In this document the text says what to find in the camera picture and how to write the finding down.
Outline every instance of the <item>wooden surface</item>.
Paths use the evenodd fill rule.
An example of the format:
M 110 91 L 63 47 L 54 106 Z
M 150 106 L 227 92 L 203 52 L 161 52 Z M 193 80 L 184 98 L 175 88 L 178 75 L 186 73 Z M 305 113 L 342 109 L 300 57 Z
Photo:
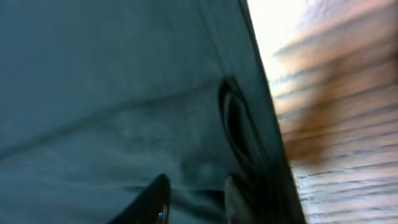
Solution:
M 249 7 L 308 223 L 398 223 L 398 2 Z

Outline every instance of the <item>garment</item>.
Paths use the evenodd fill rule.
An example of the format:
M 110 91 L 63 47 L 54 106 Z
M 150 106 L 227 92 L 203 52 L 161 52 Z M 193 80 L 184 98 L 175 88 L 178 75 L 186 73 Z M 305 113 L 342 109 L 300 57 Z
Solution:
M 104 223 L 160 173 L 170 223 L 222 223 L 229 75 L 303 221 L 244 1 L 0 1 L 0 30 L 1 223 Z

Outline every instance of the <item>wood grain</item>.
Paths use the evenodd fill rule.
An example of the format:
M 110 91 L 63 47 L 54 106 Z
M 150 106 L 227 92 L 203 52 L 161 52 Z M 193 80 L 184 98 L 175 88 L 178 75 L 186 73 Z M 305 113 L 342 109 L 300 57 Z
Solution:
M 308 223 L 398 223 L 398 2 L 249 7 Z

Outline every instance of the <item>fabric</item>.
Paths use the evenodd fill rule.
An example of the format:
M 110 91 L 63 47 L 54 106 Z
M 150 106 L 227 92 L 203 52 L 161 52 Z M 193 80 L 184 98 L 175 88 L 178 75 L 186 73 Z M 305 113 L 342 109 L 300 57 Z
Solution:
M 170 223 L 223 223 L 228 75 L 303 221 L 245 2 L 2 0 L 0 30 L 1 223 L 104 223 L 160 173 Z

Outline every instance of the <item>wooden table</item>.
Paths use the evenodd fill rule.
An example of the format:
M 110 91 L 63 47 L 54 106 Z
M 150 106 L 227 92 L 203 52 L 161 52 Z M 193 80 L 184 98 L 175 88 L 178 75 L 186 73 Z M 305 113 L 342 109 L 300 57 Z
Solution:
M 398 2 L 249 5 L 308 223 L 398 223 Z

